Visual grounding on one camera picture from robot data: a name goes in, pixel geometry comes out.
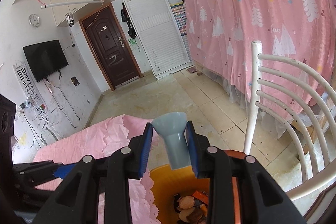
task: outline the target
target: wooden door frame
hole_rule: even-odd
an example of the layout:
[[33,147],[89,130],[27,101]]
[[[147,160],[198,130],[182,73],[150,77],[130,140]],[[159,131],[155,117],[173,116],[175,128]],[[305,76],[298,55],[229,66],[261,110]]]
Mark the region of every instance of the wooden door frame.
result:
[[84,28],[84,26],[83,26],[83,21],[84,21],[85,19],[87,19],[88,17],[94,15],[95,13],[99,12],[100,10],[104,10],[104,9],[106,9],[107,7],[110,7],[110,10],[111,10],[111,12],[112,12],[113,18],[114,18],[115,23],[116,23],[116,25],[117,25],[117,28],[118,28],[118,30],[119,30],[119,32],[120,32],[120,34],[121,34],[121,37],[122,37],[122,39],[123,39],[123,41],[124,41],[124,43],[125,43],[125,46],[126,46],[128,52],[129,52],[129,54],[130,54],[130,56],[131,56],[131,58],[132,58],[132,61],[133,61],[134,65],[135,65],[135,67],[136,67],[136,70],[137,70],[137,72],[138,72],[138,74],[139,74],[139,77],[140,77],[140,78],[143,77],[143,74],[142,74],[141,71],[140,71],[139,65],[138,65],[138,63],[137,63],[137,61],[136,61],[136,59],[135,59],[135,57],[134,57],[134,55],[133,55],[133,53],[132,53],[131,47],[130,47],[130,45],[128,44],[128,41],[127,41],[127,39],[126,39],[126,37],[125,37],[125,34],[124,34],[124,31],[123,31],[123,29],[122,29],[121,26],[120,26],[119,20],[118,20],[116,14],[115,14],[115,12],[114,12],[114,9],[113,9],[113,6],[112,6],[112,3],[111,3],[111,2],[110,2],[109,4],[107,4],[107,5],[103,5],[101,8],[98,8],[98,9],[96,9],[96,10],[93,10],[92,12],[88,13],[87,15],[85,15],[83,18],[81,18],[81,19],[79,20],[79,25],[81,26],[81,29],[82,29],[82,31],[83,31],[85,40],[86,40],[87,44],[89,45],[89,48],[90,48],[90,50],[91,50],[91,52],[92,52],[92,55],[93,55],[93,57],[95,58],[95,60],[96,60],[96,62],[97,62],[97,64],[98,64],[98,67],[100,68],[101,72],[103,73],[103,76],[104,76],[106,82],[108,83],[108,85],[109,85],[109,87],[110,87],[111,90],[115,90],[115,87],[113,86],[112,81],[111,81],[110,78],[108,77],[108,74],[107,74],[107,72],[106,72],[105,69],[104,69],[104,66],[103,66],[102,63],[100,62],[100,60],[99,60],[99,58],[98,58],[98,55],[97,55],[97,52],[95,51],[95,48],[93,47],[93,44],[92,44],[91,40],[89,39],[89,36],[87,35],[87,33],[86,33],[86,31],[85,31],[85,28]]

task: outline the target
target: silver bolt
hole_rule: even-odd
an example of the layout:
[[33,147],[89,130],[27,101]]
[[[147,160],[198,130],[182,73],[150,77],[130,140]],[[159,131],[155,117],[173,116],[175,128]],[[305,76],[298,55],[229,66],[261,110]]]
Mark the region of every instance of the silver bolt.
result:
[[83,157],[83,162],[85,162],[86,164],[90,161],[92,161],[92,156],[86,155]]
[[123,147],[120,151],[123,154],[129,154],[129,153],[131,153],[131,149],[129,147]]
[[209,153],[217,153],[218,151],[217,147],[214,146],[209,146],[207,150]]
[[253,157],[253,156],[247,156],[247,157],[245,158],[245,160],[246,160],[249,164],[253,164],[253,163],[255,163],[255,157]]

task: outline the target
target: door lock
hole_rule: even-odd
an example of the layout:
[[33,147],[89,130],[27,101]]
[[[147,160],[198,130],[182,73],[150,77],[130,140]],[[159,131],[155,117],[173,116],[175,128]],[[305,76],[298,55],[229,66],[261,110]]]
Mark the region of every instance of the door lock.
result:
[[120,41],[120,43],[121,43],[121,46],[122,47],[125,47],[125,44],[124,44],[124,42],[123,42],[123,39],[121,38],[121,37],[118,37],[119,38],[119,41]]

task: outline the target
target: security camera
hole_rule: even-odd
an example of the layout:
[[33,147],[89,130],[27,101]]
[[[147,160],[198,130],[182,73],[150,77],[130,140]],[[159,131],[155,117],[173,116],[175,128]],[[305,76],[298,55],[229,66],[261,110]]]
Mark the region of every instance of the security camera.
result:
[[75,21],[74,15],[68,13],[67,22],[68,22],[69,27],[72,27],[74,25],[74,21]]

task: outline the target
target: tv screen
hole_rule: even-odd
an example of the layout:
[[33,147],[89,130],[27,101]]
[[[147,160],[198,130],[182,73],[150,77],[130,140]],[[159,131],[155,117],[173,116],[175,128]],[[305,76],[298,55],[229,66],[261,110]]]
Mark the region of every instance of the tv screen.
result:
[[58,40],[25,46],[23,51],[37,82],[68,65]]

